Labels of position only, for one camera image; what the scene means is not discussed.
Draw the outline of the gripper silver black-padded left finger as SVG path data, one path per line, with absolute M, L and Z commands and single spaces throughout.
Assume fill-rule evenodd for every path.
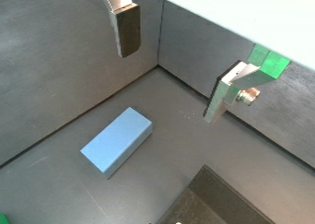
M 133 0 L 103 0 L 116 35 L 117 55 L 125 58 L 140 47 L 140 6 Z

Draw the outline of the gripper silver green-taped right finger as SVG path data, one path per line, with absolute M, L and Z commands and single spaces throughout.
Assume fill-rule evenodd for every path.
M 247 62 L 238 61 L 217 78 L 204 120 L 213 123 L 235 102 L 250 106 L 260 95 L 258 86 L 279 79 L 291 60 L 255 44 Z

